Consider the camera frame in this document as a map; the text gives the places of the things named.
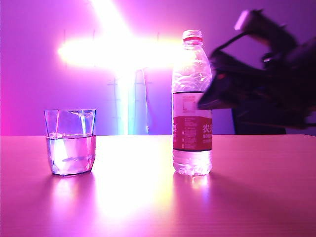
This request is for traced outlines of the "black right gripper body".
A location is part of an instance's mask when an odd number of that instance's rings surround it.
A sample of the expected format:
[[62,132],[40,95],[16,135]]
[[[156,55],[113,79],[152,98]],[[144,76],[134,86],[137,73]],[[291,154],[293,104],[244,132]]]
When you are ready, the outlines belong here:
[[240,123],[283,123],[264,85],[263,70],[229,58],[230,93],[234,117]]

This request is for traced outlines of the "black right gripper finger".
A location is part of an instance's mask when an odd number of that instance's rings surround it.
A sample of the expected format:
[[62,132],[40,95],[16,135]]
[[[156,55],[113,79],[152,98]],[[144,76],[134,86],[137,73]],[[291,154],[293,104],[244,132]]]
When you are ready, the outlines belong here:
[[237,98],[232,94],[232,78],[227,73],[217,73],[208,89],[199,99],[200,110],[230,109],[237,106]]
[[220,50],[213,51],[209,56],[212,71],[228,70],[232,64],[232,56]]

